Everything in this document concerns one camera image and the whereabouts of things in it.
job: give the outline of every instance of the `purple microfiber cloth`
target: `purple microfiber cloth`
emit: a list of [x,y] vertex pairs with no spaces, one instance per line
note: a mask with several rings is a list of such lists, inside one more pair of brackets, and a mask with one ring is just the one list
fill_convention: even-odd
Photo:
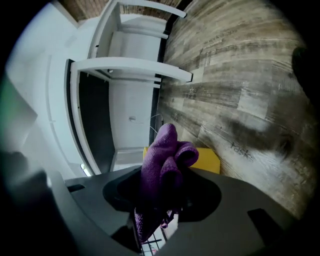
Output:
[[159,129],[142,163],[139,202],[134,210],[141,243],[160,225],[166,228],[174,214],[179,213],[183,175],[178,167],[189,167],[198,157],[191,142],[178,141],[173,124],[167,123]]

